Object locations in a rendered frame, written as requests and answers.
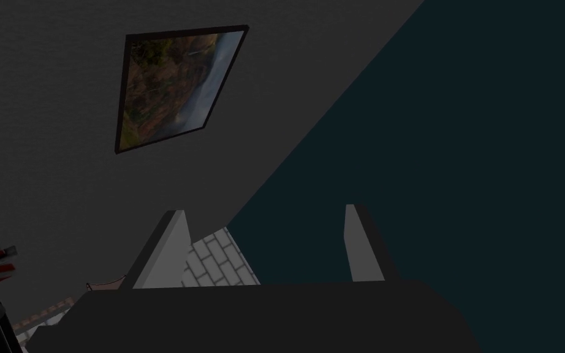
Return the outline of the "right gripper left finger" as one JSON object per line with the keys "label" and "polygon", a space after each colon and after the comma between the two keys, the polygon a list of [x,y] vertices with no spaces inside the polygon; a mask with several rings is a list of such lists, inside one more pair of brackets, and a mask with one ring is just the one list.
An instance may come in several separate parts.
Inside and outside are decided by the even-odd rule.
{"label": "right gripper left finger", "polygon": [[191,245],[185,212],[166,211],[119,288],[182,287],[186,258]]}

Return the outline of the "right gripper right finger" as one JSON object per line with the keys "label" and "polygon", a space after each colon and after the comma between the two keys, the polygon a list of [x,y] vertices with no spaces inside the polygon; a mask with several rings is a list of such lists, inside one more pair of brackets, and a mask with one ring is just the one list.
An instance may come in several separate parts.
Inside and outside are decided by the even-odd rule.
{"label": "right gripper right finger", "polygon": [[394,283],[401,278],[366,206],[346,205],[343,238],[354,282]]}

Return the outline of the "framed landscape picture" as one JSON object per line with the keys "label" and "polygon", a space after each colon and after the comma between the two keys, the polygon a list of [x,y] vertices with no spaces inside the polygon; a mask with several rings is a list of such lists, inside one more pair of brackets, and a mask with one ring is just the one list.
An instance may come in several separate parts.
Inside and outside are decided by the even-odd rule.
{"label": "framed landscape picture", "polygon": [[128,34],[116,154],[204,129],[248,25]]}

